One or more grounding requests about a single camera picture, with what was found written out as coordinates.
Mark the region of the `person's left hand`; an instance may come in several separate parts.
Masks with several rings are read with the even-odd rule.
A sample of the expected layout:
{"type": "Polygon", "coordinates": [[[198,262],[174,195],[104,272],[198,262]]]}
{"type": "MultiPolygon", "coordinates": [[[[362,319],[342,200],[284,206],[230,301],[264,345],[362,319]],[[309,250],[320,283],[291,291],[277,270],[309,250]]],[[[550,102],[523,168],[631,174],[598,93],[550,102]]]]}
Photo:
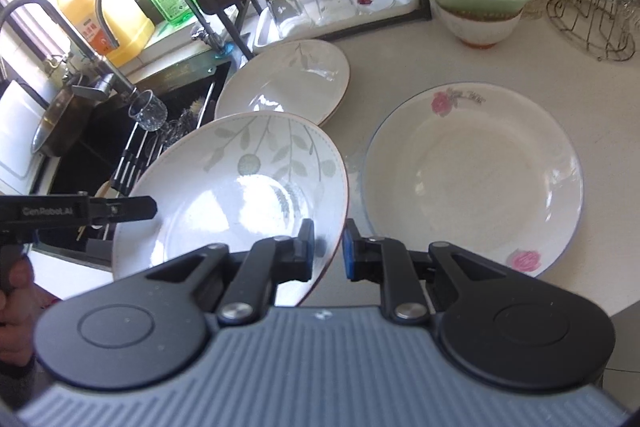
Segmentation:
{"type": "Polygon", "coordinates": [[[45,309],[58,298],[35,283],[29,257],[12,265],[9,294],[1,293],[1,362],[25,367],[34,355],[35,325],[45,309]]]}

